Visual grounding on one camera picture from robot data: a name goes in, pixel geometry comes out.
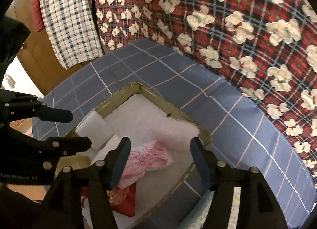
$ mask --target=red plaid fabric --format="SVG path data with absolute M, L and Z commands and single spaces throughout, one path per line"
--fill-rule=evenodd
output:
M 300 157 L 311 160 L 312 174 L 317 171 L 317 16 L 307 0 L 176 0 L 169 12 L 161 0 L 120 1 L 95 0 L 100 37 L 108 48 L 145 36 L 205 64 L 252 98 Z M 131 19 L 121 17 L 126 9 Z M 109 11 L 112 21 L 106 18 Z M 206 15 L 213 22 L 205 22 Z M 189 16 L 202 25 L 193 30 Z M 129 28 L 135 22 L 138 29 L 132 35 Z M 180 35 L 188 35 L 185 43 Z

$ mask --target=pink and white cloth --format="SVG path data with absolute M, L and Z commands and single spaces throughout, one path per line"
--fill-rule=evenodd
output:
M 158 140 L 131 148 L 118 187 L 124 189 L 144 176 L 146 171 L 161 170 L 172 162 L 166 147 Z

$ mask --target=metal screw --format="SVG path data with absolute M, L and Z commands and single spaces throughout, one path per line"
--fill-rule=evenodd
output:
M 225 167 L 225 166 L 226 166 L 226 162 L 218 161 L 218 162 L 217 162 L 217 166 L 219 166 L 219 167 Z
M 98 167 L 102 167 L 105 164 L 105 162 L 104 162 L 104 160 L 98 160 L 95 164 Z
M 57 141 L 53 141 L 52 145 L 53 145 L 53 147 L 56 147 L 56 148 L 59 147 L 59 143 Z
M 45 161 L 43 163 L 43 167 L 44 167 L 45 170 L 51 170 L 52 169 L 52 164 L 50 162 L 48 162 L 48 161 Z
M 250 171 L 252 173 L 258 173 L 259 172 L 259 169 L 257 167 L 250 167 Z
M 69 172 L 70 170 L 71 170 L 70 167 L 64 167 L 64 168 L 63 168 L 63 172 Z

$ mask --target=wooden door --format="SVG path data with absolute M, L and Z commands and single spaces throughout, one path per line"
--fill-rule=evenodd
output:
M 31 31 L 17 57 L 26 73 L 44 96 L 70 75 L 89 63 L 76 64 L 68 70 L 61 67 L 54 54 L 46 30 L 43 29 L 39 33 L 35 30 L 31 0 L 14 0 L 6 15 L 21 21 Z

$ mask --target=plaid blanket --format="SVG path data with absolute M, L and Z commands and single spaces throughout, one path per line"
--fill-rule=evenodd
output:
M 95 4 L 105 46 L 146 37 L 223 76 L 283 132 L 317 183 L 317 15 L 307 0 Z
M 103 54 L 89 3 L 91 0 L 40 0 L 47 35 L 65 69 Z

